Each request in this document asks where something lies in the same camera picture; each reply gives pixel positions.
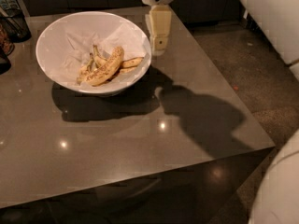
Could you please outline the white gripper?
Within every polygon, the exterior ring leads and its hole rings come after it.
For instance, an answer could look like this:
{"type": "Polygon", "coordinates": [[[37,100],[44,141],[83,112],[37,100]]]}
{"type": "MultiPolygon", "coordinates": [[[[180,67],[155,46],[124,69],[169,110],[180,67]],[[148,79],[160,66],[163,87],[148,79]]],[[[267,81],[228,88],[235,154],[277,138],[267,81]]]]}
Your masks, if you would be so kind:
{"type": "Polygon", "coordinates": [[[174,0],[141,0],[145,5],[152,6],[145,16],[149,30],[151,53],[161,56],[166,51],[171,31],[172,11],[169,4],[174,0]]]}

